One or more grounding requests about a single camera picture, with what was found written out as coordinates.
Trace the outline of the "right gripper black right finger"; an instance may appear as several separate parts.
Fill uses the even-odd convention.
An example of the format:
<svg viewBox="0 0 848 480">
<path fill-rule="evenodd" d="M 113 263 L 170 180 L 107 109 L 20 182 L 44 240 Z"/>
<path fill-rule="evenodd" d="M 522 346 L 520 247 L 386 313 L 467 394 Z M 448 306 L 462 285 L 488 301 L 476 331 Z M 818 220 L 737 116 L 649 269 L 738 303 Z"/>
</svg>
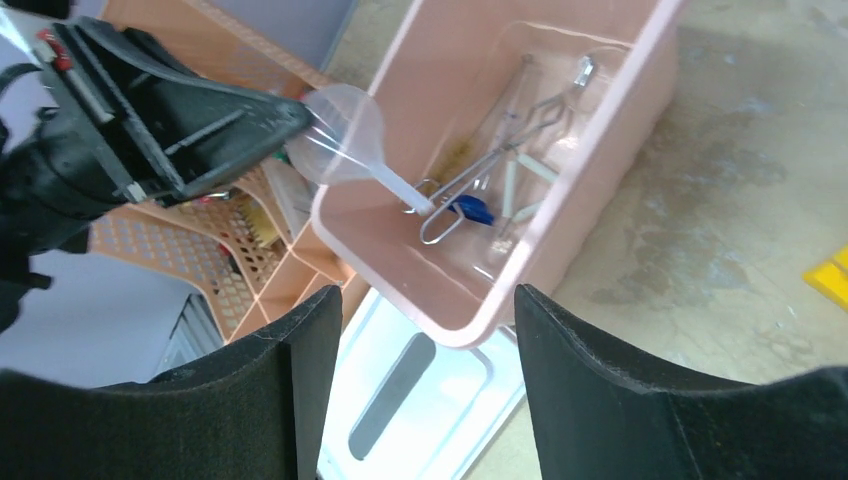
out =
<svg viewBox="0 0 848 480">
<path fill-rule="evenodd" d="M 546 479 L 843 479 L 847 371 L 733 381 L 650 354 L 533 286 L 515 327 Z"/>
</svg>

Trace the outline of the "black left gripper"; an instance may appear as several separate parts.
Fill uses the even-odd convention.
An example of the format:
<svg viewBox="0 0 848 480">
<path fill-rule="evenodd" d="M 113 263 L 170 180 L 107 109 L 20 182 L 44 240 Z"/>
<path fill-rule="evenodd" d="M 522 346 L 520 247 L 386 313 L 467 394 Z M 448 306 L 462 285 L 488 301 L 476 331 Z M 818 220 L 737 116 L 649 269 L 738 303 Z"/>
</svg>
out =
<svg viewBox="0 0 848 480">
<path fill-rule="evenodd" d="M 171 206 L 235 181 L 315 117 L 302 102 L 205 78 L 153 35 L 91 17 L 36 36 L 57 107 L 1 154 L 1 327 L 50 277 L 48 250 L 88 250 L 90 222 L 126 203 Z"/>
</svg>

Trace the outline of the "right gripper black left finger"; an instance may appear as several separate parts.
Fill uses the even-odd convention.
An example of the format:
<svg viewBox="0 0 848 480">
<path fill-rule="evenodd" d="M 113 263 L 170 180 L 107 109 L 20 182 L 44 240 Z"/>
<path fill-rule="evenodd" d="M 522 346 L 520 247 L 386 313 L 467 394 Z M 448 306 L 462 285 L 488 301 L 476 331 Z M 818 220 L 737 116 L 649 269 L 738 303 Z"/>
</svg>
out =
<svg viewBox="0 0 848 480">
<path fill-rule="evenodd" d="M 5 479 L 314 479 L 342 326 L 326 286 L 146 383 L 1 374 Z"/>
</svg>

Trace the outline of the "graduated cylinder with blue base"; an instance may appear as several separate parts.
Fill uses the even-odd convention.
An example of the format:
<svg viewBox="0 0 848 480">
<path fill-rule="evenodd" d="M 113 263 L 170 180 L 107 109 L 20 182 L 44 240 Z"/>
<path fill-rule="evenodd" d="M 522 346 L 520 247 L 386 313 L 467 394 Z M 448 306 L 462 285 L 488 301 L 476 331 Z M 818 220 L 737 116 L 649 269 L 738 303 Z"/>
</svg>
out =
<svg viewBox="0 0 848 480">
<path fill-rule="evenodd" d="M 465 219 L 476 223 L 487 226 L 495 223 L 495 217 L 489 211 L 487 204 L 473 195 L 460 195 L 448 209 L 455 213 L 461 212 Z"/>
</svg>

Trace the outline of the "metal crucible tongs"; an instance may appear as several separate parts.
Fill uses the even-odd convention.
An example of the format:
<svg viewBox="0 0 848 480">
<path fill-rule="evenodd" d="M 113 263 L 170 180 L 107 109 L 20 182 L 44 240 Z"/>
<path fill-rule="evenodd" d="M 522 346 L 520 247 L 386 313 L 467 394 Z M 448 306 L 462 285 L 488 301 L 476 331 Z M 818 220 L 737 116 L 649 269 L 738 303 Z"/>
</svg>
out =
<svg viewBox="0 0 848 480">
<path fill-rule="evenodd" d="M 516 127 L 504 133 L 499 143 L 447 182 L 438 184 L 438 188 L 429 196 L 430 200 L 437 200 L 438 205 L 423 221 L 419 230 L 419 240 L 424 245 L 439 243 L 463 222 L 471 220 L 463 210 L 460 198 L 474 187 L 479 178 L 489 174 L 508 152 L 517 152 L 519 147 L 545 129 L 558 124 L 566 117 L 567 112 L 573 110 L 569 97 L 585 90 L 598 66 L 593 56 L 587 54 L 578 60 L 577 68 L 577 73 L 567 89 L 535 103 Z M 443 212 L 450 209 L 453 209 L 457 218 L 441 233 L 430 235 L 429 228 Z"/>
</svg>

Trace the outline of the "white plastic bin lid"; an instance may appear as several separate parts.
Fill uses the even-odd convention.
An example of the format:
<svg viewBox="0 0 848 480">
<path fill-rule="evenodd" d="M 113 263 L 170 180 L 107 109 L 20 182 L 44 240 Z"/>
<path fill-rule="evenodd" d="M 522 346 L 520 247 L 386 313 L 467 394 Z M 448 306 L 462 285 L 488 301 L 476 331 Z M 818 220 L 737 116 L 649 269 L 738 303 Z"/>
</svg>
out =
<svg viewBox="0 0 848 480">
<path fill-rule="evenodd" d="M 452 349 L 370 289 L 340 339 L 318 475 L 460 479 L 524 395 L 509 328 Z"/>
</svg>

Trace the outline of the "orange plastic file organizer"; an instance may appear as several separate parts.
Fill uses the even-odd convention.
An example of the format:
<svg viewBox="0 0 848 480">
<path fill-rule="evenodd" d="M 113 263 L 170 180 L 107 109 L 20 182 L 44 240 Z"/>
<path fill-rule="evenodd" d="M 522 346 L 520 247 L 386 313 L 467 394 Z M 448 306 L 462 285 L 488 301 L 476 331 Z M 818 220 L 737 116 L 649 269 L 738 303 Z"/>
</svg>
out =
<svg viewBox="0 0 848 480">
<path fill-rule="evenodd" d="M 210 1 L 109 1 L 102 18 L 153 34 L 195 72 L 213 80 L 288 97 L 329 78 L 268 36 Z M 368 286 L 317 237 L 285 216 L 269 159 L 233 184 L 226 199 L 172 208 L 129 205 L 98 221 L 90 246 L 131 264 L 188 282 L 205 297 L 226 342 L 282 317 L 328 285 L 343 295 L 350 319 Z"/>
</svg>

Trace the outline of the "yellow test tube rack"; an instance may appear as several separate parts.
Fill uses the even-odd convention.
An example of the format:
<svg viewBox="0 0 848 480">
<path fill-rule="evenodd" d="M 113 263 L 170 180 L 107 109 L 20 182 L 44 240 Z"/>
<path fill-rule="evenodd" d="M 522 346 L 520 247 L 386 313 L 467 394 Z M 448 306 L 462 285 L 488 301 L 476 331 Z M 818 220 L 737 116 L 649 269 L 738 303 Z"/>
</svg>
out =
<svg viewBox="0 0 848 480">
<path fill-rule="evenodd" d="M 847 246 L 802 275 L 804 282 L 847 311 Z"/>
</svg>

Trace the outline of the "pink plastic bin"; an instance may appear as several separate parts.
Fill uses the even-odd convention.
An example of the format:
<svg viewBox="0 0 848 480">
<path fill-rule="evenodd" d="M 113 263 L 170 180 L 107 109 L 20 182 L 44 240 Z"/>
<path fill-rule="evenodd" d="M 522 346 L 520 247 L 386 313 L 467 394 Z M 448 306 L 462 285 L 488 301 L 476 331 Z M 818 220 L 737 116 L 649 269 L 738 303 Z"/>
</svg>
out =
<svg viewBox="0 0 848 480">
<path fill-rule="evenodd" d="M 387 164 L 433 193 L 502 140 L 538 101 L 567 89 L 587 54 L 597 70 L 573 110 L 508 152 L 466 192 L 492 226 L 470 220 L 437 244 L 380 184 L 324 188 L 313 227 L 343 261 L 435 342 L 470 348 L 512 314 L 519 283 L 551 292 L 669 104 L 679 1 L 416 1 L 370 91 L 385 120 Z M 507 161 L 555 169 L 506 255 L 491 252 Z"/>
</svg>

